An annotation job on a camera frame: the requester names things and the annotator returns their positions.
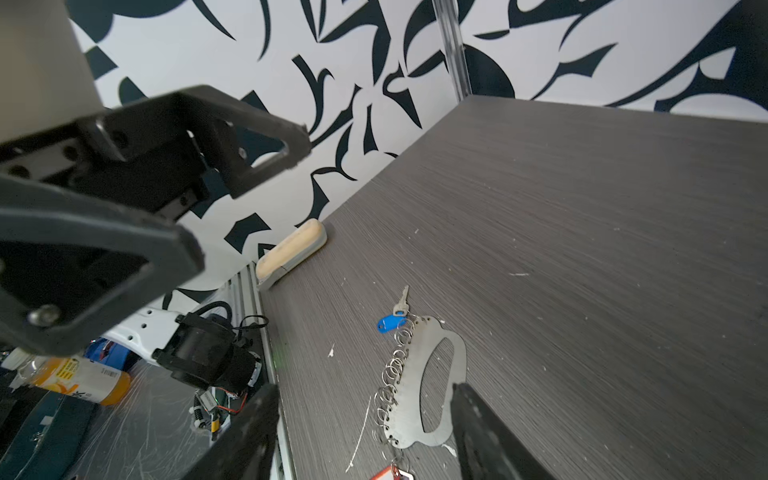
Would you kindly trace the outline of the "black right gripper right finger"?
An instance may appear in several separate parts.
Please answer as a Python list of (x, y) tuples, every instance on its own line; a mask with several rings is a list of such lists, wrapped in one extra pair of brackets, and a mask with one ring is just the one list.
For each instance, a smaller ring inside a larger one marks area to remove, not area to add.
[(468, 383), (453, 385), (450, 412), (463, 479), (554, 479)]

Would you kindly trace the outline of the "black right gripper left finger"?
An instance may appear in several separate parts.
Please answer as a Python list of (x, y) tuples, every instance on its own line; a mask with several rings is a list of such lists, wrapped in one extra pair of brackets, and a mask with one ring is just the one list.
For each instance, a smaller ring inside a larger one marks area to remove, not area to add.
[(260, 388), (182, 479), (269, 479), (277, 446), (279, 401), (277, 385)]

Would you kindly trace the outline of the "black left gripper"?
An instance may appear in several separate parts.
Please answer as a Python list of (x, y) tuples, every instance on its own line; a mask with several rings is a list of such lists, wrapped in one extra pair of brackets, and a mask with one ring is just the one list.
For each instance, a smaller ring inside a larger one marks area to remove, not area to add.
[[(239, 130), (279, 143), (253, 165)], [(204, 269), (178, 220), (215, 170), (238, 198), (311, 152), (307, 129), (210, 86), (102, 105), (65, 5), (1, 5), (1, 340), (69, 355)]]

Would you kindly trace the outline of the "red key tag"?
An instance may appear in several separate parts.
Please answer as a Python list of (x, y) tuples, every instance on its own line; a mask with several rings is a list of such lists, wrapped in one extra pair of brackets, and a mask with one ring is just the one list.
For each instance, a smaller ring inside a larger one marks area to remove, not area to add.
[(371, 480), (414, 480), (415, 477), (407, 470), (390, 464), (371, 477)]

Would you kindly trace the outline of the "blue key tag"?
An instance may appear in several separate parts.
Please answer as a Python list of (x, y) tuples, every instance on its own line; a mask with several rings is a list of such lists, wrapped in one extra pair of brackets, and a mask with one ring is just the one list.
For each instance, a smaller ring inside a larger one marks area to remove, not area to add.
[(388, 315), (380, 319), (376, 325), (379, 333), (388, 333), (404, 326), (408, 318), (406, 316)]

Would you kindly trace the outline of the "silver key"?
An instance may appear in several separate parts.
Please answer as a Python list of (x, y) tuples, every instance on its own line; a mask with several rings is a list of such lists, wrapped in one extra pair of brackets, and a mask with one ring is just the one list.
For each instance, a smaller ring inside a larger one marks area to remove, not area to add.
[(407, 317), (410, 312), (410, 306), (408, 303), (408, 295), (409, 295), (410, 287), (406, 285), (403, 288), (402, 294), (400, 296), (399, 301), (395, 304), (393, 307), (392, 314), (396, 317)]

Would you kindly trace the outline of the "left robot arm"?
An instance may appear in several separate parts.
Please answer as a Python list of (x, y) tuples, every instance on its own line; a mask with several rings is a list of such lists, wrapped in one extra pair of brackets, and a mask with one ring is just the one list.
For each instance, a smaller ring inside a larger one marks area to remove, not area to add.
[(306, 128), (209, 87), (104, 107), (61, 1), (1, 5), (1, 339), (51, 357), (104, 337), (197, 388), (244, 390), (229, 324), (149, 303), (200, 274), (179, 219), (307, 157)]

